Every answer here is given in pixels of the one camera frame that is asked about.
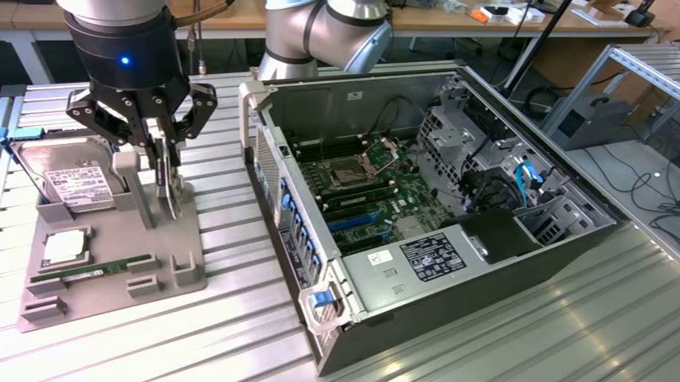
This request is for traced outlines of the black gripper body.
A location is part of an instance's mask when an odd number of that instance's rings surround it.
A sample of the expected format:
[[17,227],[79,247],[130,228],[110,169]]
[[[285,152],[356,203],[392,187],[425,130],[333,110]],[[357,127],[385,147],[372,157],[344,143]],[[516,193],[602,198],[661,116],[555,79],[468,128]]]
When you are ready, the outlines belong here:
[[137,25],[105,26],[67,14],[66,24],[90,76],[89,89],[98,94],[101,106],[126,119],[109,107],[102,93],[132,92],[142,117],[158,120],[169,141],[174,113],[190,93],[173,16],[160,14]]

